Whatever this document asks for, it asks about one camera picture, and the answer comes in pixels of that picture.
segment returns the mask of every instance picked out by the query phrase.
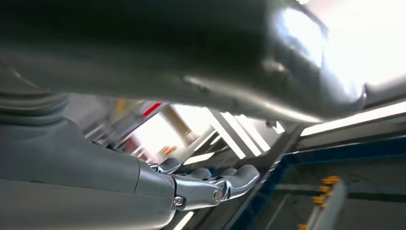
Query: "chrome robotic hand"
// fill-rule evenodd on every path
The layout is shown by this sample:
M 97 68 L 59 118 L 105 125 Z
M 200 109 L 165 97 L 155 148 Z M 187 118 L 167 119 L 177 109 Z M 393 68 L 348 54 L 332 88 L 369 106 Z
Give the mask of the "chrome robotic hand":
M 177 158 L 171 157 L 164 160 L 161 164 L 150 163 L 148 165 L 157 173 L 171 174 L 180 167 L 180 161 Z
M 174 205 L 177 210 L 193 210 L 212 207 L 223 201 L 246 194 L 259 179 L 254 166 L 245 165 L 217 177 L 210 176 L 206 169 L 197 169 L 189 176 L 172 175 L 175 181 Z

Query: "screw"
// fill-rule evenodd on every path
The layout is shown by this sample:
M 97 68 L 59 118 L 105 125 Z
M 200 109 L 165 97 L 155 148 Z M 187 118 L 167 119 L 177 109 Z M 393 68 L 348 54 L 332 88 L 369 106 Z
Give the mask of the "screw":
M 183 199 L 183 197 L 180 197 L 180 196 L 177 196 L 177 197 L 175 197 L 175 199 L 173 200 L 173 204 L 175 205 L 175 206 L 181 206 L 181 205 L 183 205 L 183 202 L 184 202 L 185 200 Z
M 220 202 L 223 199 L 223 194 L 220 190 L 215 190 L 213 194 L 213 199 L 215 202 Z

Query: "gray metal casing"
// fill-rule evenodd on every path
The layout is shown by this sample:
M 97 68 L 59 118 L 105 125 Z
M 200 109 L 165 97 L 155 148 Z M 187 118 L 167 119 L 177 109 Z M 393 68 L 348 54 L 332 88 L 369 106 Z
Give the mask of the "gray metal casing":
M 170 222 L 174 182 L 88 142 L 67 120 L 0 125 L 0 229 L 148 230 Z

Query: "metal frame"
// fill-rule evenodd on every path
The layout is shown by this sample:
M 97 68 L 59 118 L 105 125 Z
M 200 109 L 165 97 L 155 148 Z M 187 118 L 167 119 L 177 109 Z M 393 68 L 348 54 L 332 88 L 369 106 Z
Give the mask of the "metal frame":
M 392 147 L 391 151 L 387 150 L 387 146 Z M 406 136 L 283 154 L 272 164 L 269 169 L 269 176 L 261 182 L 260 188 L 244 207 L 238 219 L 231 222 L 231 229 L 250 229 L 253 219 L 265 208 L 267 202 L 272 198 L 272 194 L 278 189 L 287 189 L 286 185 L 280 185 L 279 183 L 286 172 L 295 165 L 400 156 L 406 156 Z M 309 187 L 297 187 L 295 190 L 299 193 L 312 192 Z M 350 197 L 378 199 L 377 196 L 379 196 L 379 200 L 396 200 L 397 202 L 404 202 L 406 197 L 404 191 L 399 192 L 394 189 L 380 191 L 379 194 L 371 193 L 371 191 L 363 191 L 362 188 L 349 188 L 349 192 Z

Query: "bright light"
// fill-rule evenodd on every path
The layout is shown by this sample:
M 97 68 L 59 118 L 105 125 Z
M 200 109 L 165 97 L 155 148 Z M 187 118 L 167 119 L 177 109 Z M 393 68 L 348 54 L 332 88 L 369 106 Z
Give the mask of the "bright light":
M 389 105 L 386 107 L 370 110 L 347 118 L 326 122 L 306 128 L 301 133 L 301 136 L 307 136 L 315 133 L 325 132 L 336 128 L 359 124 L 379 118 L 392 116 L 396 114 L 406 113 L 406 102 Z
M 245 130 L 251 135 L 251 137 L 255 140 L 255 142 L 264 152 L 270 149 L 268 143 L 266 143 L 264 138 L 262 138 L 261 134 L 259 134 L 257 129 L 253 126 L 253 124 L 245 115 L 240 115 L 237 117 L 237 119 L 240 121 Z
M 210 128 L 210 122 L 204 112 L 202 112 L 203 108 L 182 104 L 174 104 L 172 108 L 179 114 L 194 134 L 201 136 Z
M 308 7 L 331 30 L 342 74 L 379 86 L 406 73 L 405 0 L 320 2 Z
M 214 145 L 216 142 L 218 142 L 218 140 L 220 140 L 221 139 L 221 136 L 220 135 L 218 135 L 211 143 L 210 143 L 210 145 Z
M 230 124 L 230 126 L 234 129 L 234 131 L 239 135 L 242 141 L 248 146 L 249 150 L 257 157 L 261 155 L 261 151 L 257 148 L 254 142 L 249 138 L 249 136 L 245 133 L 243 128 L 238 124 L 237 120 L 230 114 L 230 113 L 221 113 L 224 119 Z
M 282 125 L 278 121 L 276 121 L 276 127 L 272 127 L 272 128 L 273 128 L 273 130 L 275 130 L 275 132 L 277 134 L 281 134 L 281 133 L 285 132 L 285 129 L 282 127 Z
M 237 143 L 230 137 L 230 135 L 227 133 L 227 131 L 224 129 L 224 127 L 221 126 L 221 124 L 213 116 L 213 114 L 210 112 L 210 110 L 208 108 L 205 108 L 205 111 L 207 113 L 208 119 L 211 121 L 210 123 L 217 130 L 217 132 L 220 134 L 220 136 L 224 139 L 224 141 L 227 143 L 227 145 L 231 148 L 231 150 L 240 159 L 243 159 L 244 157 L 246 157 L 244 152 L 238 147 Z
M 210 157 L 212 157 L 213 155 L 214 155 L 214 152 L 206 153 L 206 154 L 195 156 L 195 157 L 190 157 L 183 164 L 187 165 L 187 164 L 193 164 L 193 163 L 196 163 L 196 162 L 205 161 L 205 160 L 209 159 Z
M 194 212 L 188 212 L 182 220 L 179 221 L 179 223 L 175 226 L 173 230 L 182 230 L 183 227 L 189 222 L 189 220 L 192 218 Z
M 173 129 L 161 113 L 156 114 L 131 134 L 146 151 L 146 155 L 162 160 L 160 151 L 165 146 L 184 148 L 182 137 Z
M 310 0 L 297 0 L 297 2 L 301 5 L 308 4 Z
M 216 131 L 211 132 L 203 141 L 200 142 L 196 148 L 194 148 L 194 151 L 196 152 L 198 149 L 200 149 L 201 146 L 203 146 L 214 134 Z

